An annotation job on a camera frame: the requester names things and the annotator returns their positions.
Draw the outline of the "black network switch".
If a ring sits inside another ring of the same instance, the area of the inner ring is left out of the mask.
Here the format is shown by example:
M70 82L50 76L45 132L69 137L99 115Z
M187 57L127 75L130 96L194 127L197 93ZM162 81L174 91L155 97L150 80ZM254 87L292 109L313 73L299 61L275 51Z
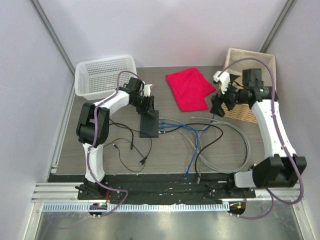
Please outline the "black network switch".
M159 137L159 111L155 111L155 117L140 116L140 138L158 138Z

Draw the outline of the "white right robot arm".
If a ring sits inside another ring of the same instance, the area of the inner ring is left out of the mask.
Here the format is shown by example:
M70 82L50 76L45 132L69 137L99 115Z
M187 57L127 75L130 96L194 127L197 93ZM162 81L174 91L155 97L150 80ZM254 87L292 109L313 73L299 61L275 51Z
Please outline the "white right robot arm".
M260 129L264 146L264 160L253 169L233 173L233 180L226 184L226 193L233 198L243 193L244 188L292 188L307 166L306 158L297 156L292 147L279 111L278 97L271 86L265 86L260 68L242 72L242 88L231 83L228 72L217 71L213 82L219 86L211 98L210 112L223 117L222 105L232 110L237 104L247 104L253 112Z

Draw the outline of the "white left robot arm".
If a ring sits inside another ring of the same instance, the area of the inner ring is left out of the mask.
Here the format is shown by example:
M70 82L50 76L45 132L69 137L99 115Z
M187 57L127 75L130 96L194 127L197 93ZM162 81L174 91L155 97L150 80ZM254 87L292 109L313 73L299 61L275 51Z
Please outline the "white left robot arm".
M77 187L80 198L100 200L106 195L103 148L109 136L110 117L115 112L128 105L134 106L140 115L140 137L158 138L159 111L155 109L152 87L152 84L132 77L103 100L83 104L76 128L86 159L84 181Z

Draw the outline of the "wicker basket with liner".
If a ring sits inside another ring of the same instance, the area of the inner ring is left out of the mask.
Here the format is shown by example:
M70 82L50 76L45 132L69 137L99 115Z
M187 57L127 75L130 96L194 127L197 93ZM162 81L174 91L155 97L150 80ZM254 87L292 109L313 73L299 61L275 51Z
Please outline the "wicker basket with liner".
M230 111L223 104L225 115L229 118L257 123L252 106L271 98L272 87L276 84L276 57L273 54L229 48L222 72L230 75L230 84L241 89L239 99Z

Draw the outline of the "red folded cloth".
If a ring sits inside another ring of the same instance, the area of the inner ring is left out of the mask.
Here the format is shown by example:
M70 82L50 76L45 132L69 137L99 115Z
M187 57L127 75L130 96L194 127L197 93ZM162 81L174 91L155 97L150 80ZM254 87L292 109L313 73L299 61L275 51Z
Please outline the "red folded cloth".
M216 91L196 67L167 74L174 99L182 112L205 111L209 109L205 98Z

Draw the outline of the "white perforated plastic basket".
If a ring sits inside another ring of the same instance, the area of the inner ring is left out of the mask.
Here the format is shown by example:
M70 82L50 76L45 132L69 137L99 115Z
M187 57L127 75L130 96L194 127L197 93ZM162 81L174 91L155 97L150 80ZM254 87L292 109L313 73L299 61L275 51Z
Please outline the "white perforated plastic basket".
M134 58L121 55L82 61L75 68L75 94L88 101L104 99L136 73Z

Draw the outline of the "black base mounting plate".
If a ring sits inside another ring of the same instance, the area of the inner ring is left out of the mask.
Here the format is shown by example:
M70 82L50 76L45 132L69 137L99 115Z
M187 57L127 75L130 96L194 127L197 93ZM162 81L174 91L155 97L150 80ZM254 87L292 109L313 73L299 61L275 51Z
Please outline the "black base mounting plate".
M173 174L107 174L105 195L98 198L79 196L78 186L83 184L83 175L52 174L49 183L75 183L78 200L109 200L118 204L124 200L127 205L205 205L220 204L223 199L253 199L254 190L232 188L231 179L224 173L203 173L198 181L191 173L187 179L182 173Z

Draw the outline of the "aluminium front rail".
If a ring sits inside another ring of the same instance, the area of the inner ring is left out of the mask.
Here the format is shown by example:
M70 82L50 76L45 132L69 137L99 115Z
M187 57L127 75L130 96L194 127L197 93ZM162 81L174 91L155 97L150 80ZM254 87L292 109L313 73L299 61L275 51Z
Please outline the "aluminium front rail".
M270 200L264 189L249 189L244 193L226 193L224 182L217 186L200 185L192 182L173 182L173 186L153 183L147 191L143 185L137 188L126 183L117 185L128 189L129 194L120 190L91 197L79 190L78 182L38 183L31 197L33 203L43 203L48 212L191 212L228 211L236 205L254 200Z

